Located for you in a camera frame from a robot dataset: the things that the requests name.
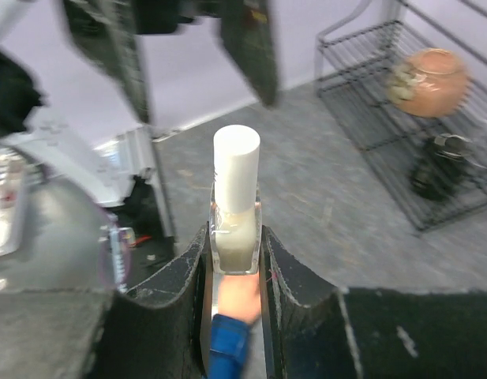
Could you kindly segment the clear nail polish bottle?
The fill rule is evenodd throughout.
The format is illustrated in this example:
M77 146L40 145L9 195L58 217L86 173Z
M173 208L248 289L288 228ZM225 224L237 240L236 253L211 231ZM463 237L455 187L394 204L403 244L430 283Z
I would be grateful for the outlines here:
M228 213L217 205L215 185L212 185L208 226L215 273L225 276L258 273L262 236L259 188L253 208L242 213Z

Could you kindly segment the black mug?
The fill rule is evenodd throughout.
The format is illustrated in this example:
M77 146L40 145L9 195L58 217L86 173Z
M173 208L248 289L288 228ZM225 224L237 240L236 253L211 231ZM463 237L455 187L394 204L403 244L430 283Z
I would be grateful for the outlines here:
M410 172L410 187L430 201L445 201L463 181L471 155L471 140L442 133L425 140Z

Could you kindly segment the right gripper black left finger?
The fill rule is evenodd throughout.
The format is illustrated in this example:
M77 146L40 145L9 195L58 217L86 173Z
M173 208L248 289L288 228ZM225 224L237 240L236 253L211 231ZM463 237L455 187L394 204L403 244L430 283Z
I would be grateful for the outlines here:
M208 229L122 294L0 291L0 378L200 378L207 373Z

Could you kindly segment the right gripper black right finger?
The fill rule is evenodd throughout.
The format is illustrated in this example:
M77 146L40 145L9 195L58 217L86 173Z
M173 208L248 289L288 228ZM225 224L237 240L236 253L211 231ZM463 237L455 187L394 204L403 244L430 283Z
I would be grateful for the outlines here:
M337 287L268 227L260 274L269 378L487 378L487 291Z

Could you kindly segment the white nail polish cap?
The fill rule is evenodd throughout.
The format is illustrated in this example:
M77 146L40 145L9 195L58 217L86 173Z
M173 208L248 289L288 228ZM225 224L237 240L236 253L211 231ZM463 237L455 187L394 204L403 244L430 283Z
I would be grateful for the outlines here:
M213 137L215 202L224 211L242 213L254 206L260 135L244 125L229 125Z

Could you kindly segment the blue plaid sleeve forearm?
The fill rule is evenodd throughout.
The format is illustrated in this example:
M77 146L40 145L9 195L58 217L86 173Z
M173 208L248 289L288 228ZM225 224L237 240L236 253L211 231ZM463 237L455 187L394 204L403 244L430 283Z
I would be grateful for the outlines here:
M208 379L239 379L247 360L251 328L216 314L212 319Z

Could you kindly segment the person's hand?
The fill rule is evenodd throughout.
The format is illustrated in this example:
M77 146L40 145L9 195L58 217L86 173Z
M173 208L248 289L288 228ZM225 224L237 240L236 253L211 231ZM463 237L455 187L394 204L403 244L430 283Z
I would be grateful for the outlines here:
M224 276L218 289L218 314L254 324L261 314L259 275Z

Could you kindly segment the brown ceramic bowl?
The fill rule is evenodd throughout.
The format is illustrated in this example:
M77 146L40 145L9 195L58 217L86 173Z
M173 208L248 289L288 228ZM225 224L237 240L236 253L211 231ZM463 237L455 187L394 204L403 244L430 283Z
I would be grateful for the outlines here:
M470 83L464 61L451 51L418 51L391 69L388 99L401 111L422 118L449 115L466 97Z

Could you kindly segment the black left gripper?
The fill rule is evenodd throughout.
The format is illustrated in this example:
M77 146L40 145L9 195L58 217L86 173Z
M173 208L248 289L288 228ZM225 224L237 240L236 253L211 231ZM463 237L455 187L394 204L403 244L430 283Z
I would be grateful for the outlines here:
M80 53L121 87L140 122L150 122L147 86L136 35L174 34L198 17L219 18L223 47L260 103L275 106L278 66L269 2L62 1L69 37Z

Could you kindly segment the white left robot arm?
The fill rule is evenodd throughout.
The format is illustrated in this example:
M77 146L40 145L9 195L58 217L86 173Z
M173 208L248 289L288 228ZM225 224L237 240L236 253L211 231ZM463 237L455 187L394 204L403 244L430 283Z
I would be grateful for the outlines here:
M215 1L213 17L220 19L220 38L262 104L272 106L278 93L277 65L268 2ZM159 161L152 147L148 89L140 67L138 35L155 34L155 10L141 1L65 1L62 5L75 47L121 86L140 122L136 151ZM122 174L83 142L52 110L41 103L33 85L21 90L33 106L25 117L0 121L0 142L25 152L67 175L106 208L122 205L127 185Z

